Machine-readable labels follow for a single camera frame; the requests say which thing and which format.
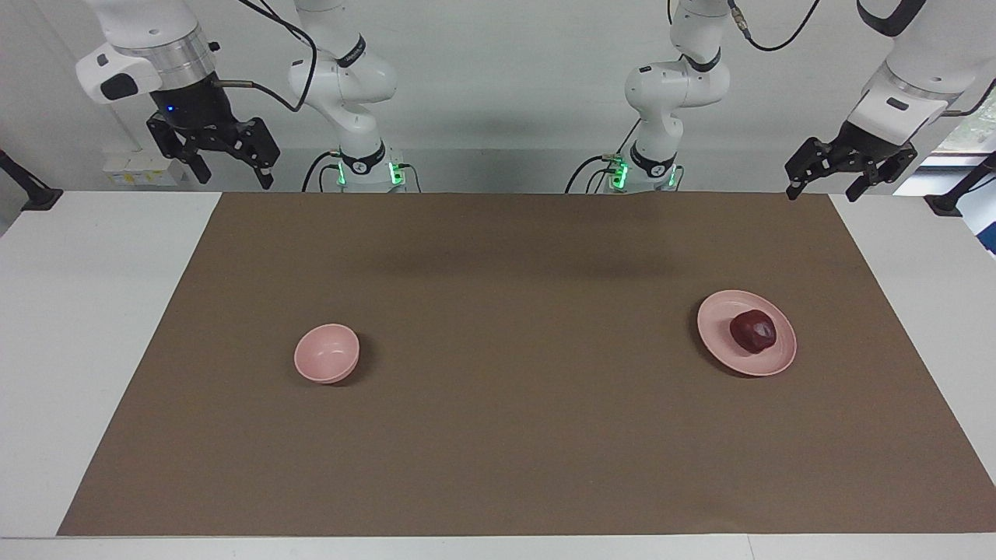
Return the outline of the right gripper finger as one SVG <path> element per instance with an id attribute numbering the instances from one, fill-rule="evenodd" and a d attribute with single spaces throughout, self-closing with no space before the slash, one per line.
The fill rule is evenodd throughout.
<path id="1" fill-rule="evenodd" d="M 163 114 L 159 111 L 152 114 L 146 121 L 146 127 L 163 157 L 182 162 L 192 171 L 200 184 L 207 184 L 210 181 L 212 173 L 203 157 L 199 155 L 199 148 L 195 142 L 181 139 L 181 135 L 165 121 Z"/>
<path id="2" fill-rule="evenodd" d="M 263 191 L 270 191 L 274 184 L 272 169 L 281 152 L 268 125 L 263 118 L 253 117 L 236 121 L 234 132 L 232 156 L 251 167 Z"/>

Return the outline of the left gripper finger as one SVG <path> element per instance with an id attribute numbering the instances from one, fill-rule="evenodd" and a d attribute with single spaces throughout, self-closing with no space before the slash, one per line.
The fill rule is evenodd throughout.
<path id="1" fill-rule="evenodd" d="M 837 172 L 833 150 L 835 150 L 833 143 L 807 138 L 797 152 L 787 160 L 784 170 L 789 181 L 786 195 L 790 201 L 797 201 L 811 182 Z"/>
<path id="2" fill-rule="evenodd" d="M 876 162 L 872 157 L 860 157 L 856 162 L 858 178 L 847 189 L 847 200 L 856 202 L 872 187 L 882 182 L 896 182 L 917 157 L 918 151 L 915 148 L 901 148 L 895 155 L 886 157 L 881 162 Z"/>

